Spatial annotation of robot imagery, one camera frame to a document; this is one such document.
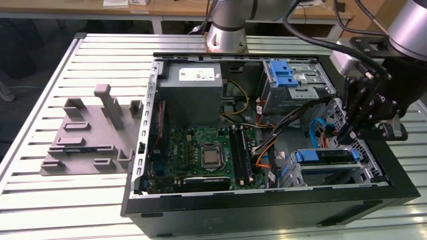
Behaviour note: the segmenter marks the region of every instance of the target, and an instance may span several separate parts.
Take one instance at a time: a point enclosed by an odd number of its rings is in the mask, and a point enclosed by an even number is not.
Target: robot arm
[[[217,0],[206,45],[213,53],[247,50],[246,21],[274,21],[290,9],[291,0]]]
[[[346,78],[346,125],[338,132],[342,144],[352,143],[354,138],[408,140],[400,119],[427,92],[426,26],[427,0],[409,0],[389,29],[389,36],[354,37],[348,42],[349,47],[382,62],[388,79],[381,78],[362,61],[341,52],[333,53],[332,60],[344,75],[350,72],[349,66],[356,66],[364,75]]]
[[[400,119],[409,106],[427,92],[427,0],[408,3],[385,37],[341,39],[338,44],[303,35],[289,23],[297,6],[306,0],[215,0],[207,48],[214,53],[247,50],[246,20],[279,19],[303,41],[334,50],[332,61],[346,77],[344,109],[346,124],[338,130],[341,144],[356,138],[405,141]],[[352,76],[352,70],[362,77]]]

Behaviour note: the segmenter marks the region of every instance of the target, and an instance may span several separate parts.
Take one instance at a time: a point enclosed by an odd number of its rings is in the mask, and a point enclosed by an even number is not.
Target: aluminum extrusion table
[[[251,53],[330,55],[293,37],[247,37]],[[86,105],[97,84],[111,85],[121,104],[145,100],[154,52],[205,52],[205,38],[189,35],[89,34],[77,37],[0,165],[0,239],[149,239],[121,217],[126,174],[39,175],[55,139],[69,97]],[[402,119],[409,140],[392,149],[422,197],[382,209],[345,226],[227,233],[178,239],[317,240],[427,238],[427,117],[412,105]]]

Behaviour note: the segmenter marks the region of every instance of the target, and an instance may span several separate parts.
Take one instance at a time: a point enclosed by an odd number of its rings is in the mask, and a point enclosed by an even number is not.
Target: yellow wire
[[[245,106],[245,108],[243,108],[241,111],[225,112],[225,113],[221,114],[221,115],[226,115],[226,116],[229,116],[229,115],[238,115],[238,114],[243,113],[243,112],[249,109],[249,106],[250,106],[250,97],[249,97],[247,92],[243,90],[243,88],[239,86],[239,84],[238,84],[235,81],[229,80],[229,82],[233,82],[233,83],[235,84],[235,86],[241,89],[241,91],[243,92],[245,97],[246,97],[246,106]]]

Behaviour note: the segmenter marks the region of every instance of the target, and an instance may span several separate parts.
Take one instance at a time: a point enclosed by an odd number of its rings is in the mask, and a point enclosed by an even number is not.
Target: table surface
[[[249,36],[247,43],[250,53],[332,54],[293,37]],[[0,239],[149,239],[133,221],[121,217],[126,174],[42,176],[41,164],[66,116],[62,106],[70,97],[82,98],[86,105],[101,105],[94,88],[97,84],[110,84],[111,95],[122,105],[145,101],[154,52],[205,51],[205,38],[198,35],[89,34],[74,40],[0,164]],[[425,113],[422,103],[412,105],[402,119],[409,140],[390,142],[422,197],[345,226],[227,233],[203,239],[426,239]]]
[[[332,1],[326,6],[297,9],[294,18],[334,19]],[[51,14],[107,14],[107,15],[161,15],[161,16],[205,16],[207,1],[203,0],[151,0],[149,5],[134,5],[129,8],[103,9],[103,0],[0,0],[0,12],[51,13]],[[352,19],[348,10],[341,14]]]

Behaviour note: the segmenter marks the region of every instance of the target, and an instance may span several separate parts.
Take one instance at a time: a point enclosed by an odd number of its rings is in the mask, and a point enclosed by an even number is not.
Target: wire bundle
[[[255,149],[254,152],[259,152],[262,151],[258,160],[257,160],[257,167],[266,167],[270,168],[270,166],[261,164],[262,162],[262,158],[263,155],[266,154],[266,152],[269,151],[269,149],[275,145],[275,142],[278,141],[278,136],[282,133],[283,129],[295,121],[301,118],[301,116],[303,115],[303,113],[308,111],[309,108],[312,108],[314,105],[318,104],[326,104],[333,100],[333,96],[321,98],[318,100],[312,100],[309,102],[305,103],[305,105],[302,105],[298,109],[295,109],[294,111],[291,111],[279,121],[279,123],[277,124],[277,126],[273,128],[271,134],[270,134],[270,139],[266,141],[266,143],[263,143],[262,145],[259,145]]]

